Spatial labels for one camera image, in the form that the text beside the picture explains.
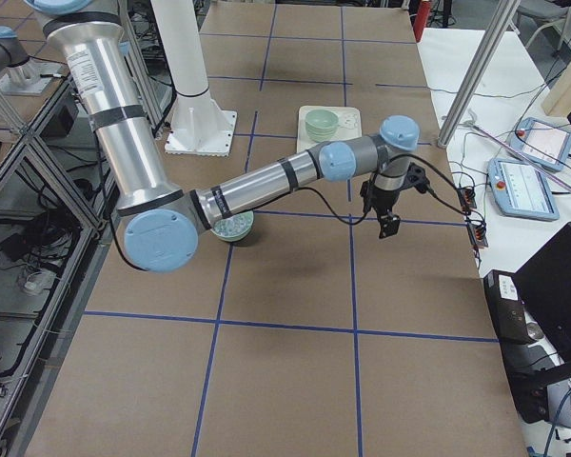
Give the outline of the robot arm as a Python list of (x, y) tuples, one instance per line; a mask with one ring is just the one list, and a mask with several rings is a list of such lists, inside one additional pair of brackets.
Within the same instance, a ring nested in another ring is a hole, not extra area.
[(128, 71), (124, 27), (115, 1), (34, 1), (47, 42), (69, 68), (90, 128), (115, 176), (119, 216), (125, 221), (124, 256), (136, 268), (169, 272), (189, 262), (200, 236), (221, 220), (258, 209), (315, 181), (367, 175), (364, 207), (380, 234), (395, 233), (393, 213), (420, 129), (411, 118), (386, 118), (376, 134), (310, 149), (209, 189), (184, 191), (172, 183), (152, 125)]

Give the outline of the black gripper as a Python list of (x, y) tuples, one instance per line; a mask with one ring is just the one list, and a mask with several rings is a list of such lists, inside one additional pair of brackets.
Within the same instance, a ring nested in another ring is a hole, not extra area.
[(366, 216), (374, 210), (380, 224), (379, 238), (385, 239), (398, 233), (401, 218), (394, 212), (400, 192), (398, 190), (384, 190), (376, 186), (371, 180), (364, 181), (360, 189), (363, 199), (363, 215)]

